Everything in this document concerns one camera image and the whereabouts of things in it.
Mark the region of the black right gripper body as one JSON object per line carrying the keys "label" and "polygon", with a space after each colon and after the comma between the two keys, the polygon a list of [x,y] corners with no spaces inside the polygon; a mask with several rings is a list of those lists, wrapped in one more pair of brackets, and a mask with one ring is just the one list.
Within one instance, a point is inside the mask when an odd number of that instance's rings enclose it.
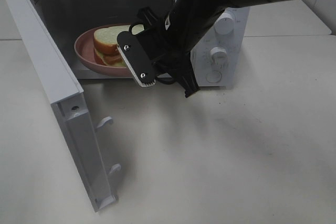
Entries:
{"label": "black right gripper body", "polygon": [[175,77],[178,66],[184,61],[191,62],[191,50],[200,40],[198,18],[195,11],[171,11],[165,18],[149,29],[158,50],[153,67],[157,77],[168,73]]}

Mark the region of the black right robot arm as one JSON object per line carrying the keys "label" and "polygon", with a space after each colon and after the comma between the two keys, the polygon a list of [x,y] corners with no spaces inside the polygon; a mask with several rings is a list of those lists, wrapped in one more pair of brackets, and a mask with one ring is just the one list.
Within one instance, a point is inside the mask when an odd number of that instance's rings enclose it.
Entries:
{"label": "black right robot arm", "polygon": [[137,55],[134,77],[140,86],[151,86],[168,73],[186,96],[199,90],[191,67],[190,52],[226,8],[241,8],[289,0],[177,0],[163,18],[148,7],[139,10],[144,31],[137,35],[142,53]]}

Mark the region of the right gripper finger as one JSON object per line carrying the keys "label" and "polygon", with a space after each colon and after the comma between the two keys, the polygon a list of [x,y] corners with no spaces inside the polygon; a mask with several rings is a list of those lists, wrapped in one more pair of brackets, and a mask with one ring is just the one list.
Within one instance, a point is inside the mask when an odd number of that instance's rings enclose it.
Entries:
{"label": "right gripper finger", "polygon": [[144,29],[149,29],[157,24],[159,18],[150,7],[139,9],[137,17]]}
{"label": "right gripper finger", "polygon": [[190,61],[184,61],[178,66],[174,78],[184,88],[186,98],[200,90]]}

